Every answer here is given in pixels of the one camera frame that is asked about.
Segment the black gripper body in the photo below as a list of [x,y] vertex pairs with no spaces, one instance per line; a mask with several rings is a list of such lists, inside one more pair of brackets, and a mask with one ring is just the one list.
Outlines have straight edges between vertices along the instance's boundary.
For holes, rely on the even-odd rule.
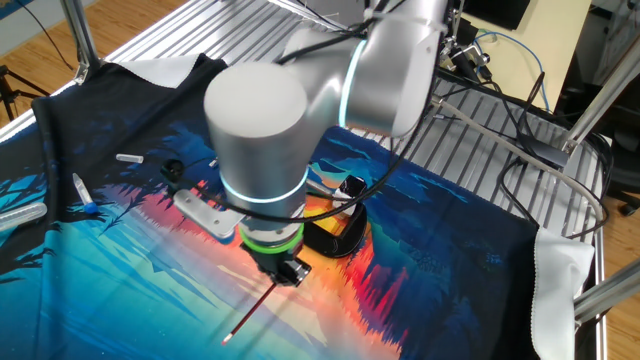
[[252,258],[256,262],[258,269],[264,273],[293,272],[300,269],[300,262],[297,258],[299,252],[299,245],[273,254],[253,250]]

